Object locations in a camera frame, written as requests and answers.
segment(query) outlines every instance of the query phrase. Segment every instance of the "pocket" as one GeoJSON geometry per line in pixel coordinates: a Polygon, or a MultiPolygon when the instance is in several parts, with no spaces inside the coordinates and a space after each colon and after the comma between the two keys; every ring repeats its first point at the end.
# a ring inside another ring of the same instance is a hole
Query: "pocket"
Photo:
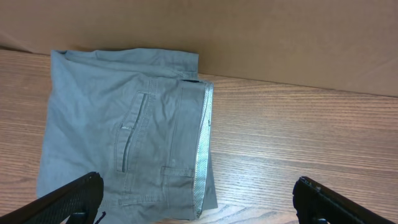
{"type": "Polygon", "coordinates": [[[120,172],[126,172],[128,170],[128,157],[134,133],[138,129],[139,122],[142,119],[144,109],[147,102],[147,93],[137,93],[133,99],[129,112],[125,115],[122,124],[119,127],[116,148],[115,148],[115,160],[116,170],[120,172]]]}

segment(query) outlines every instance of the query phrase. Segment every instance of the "brown wall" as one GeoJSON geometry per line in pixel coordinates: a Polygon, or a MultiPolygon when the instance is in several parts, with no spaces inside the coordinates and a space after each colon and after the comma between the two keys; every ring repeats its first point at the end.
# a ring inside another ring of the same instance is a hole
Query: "brown wall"
{"type": "Polygon", "coordinates": [[[2,0],[0,29],[35,53],[177,49],[201,73],[398,96],[393,0],[2,0]]]}

